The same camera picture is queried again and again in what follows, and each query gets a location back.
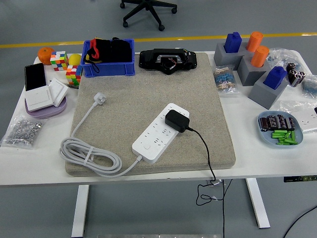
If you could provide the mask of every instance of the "white power strip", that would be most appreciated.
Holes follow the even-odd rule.
[[[178,134],[177,130],[165,124],[165,115],[172,109],[189,117],[188,111],[170,103],[132,144],[133,153],[137,156],[142,155],[143,160],[149,164],[154,164],[158,160]]]
[[[302,129],[302,132],[317,129],[317,108],[291,113]]]

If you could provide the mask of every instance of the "phone screen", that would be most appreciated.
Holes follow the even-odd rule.
[[[44,65],[42,63],[25,66],[24,73],[26,91],[46,85]]]

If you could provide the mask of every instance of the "table leg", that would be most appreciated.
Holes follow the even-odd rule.
[[[271,226],[267,218],[257,179],[246,178],[246,182],[259,228],[270,228]]]
[[[89,185],[79,185],[77,202],[74,215],[72,238],[83,238],[85,229],[85,217],[87,210]]]

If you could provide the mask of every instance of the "white power cable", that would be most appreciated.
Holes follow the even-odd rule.
[[[97,93],[94,97],[95,102],[87,111],[82,120],[78,123],[76,128],[74,129],[71,137],[65,138],[62,140],[59,149],[59,155],[66,161],[69,161],[74,164],[83,165],[91,170],[93,170],[96,174],[103,176],[105,178],[116,178],[122,176],[129,172],[139,161],[142,160],[142,156],[139,155],[136,161],[125,171],[115,174],[122,167],[122,161],[120,157],[111,151],[99,149],[94,146],[89,145],[88,143],[74,137],[77,129],[80,125],[85,121],[89,113],[92,109],[98,104],[103,104],[106,101],[106,97],[102,93]],[[94,160],[94,156],[104,156],[112,160],[113,165],[111,167],[101,166],[96,164]]]

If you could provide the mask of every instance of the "yellow ball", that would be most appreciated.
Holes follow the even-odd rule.
[[[69,65],[80,65],[80,59],[81,59],[81,55],[72,54],[68,59],[68,63]]]

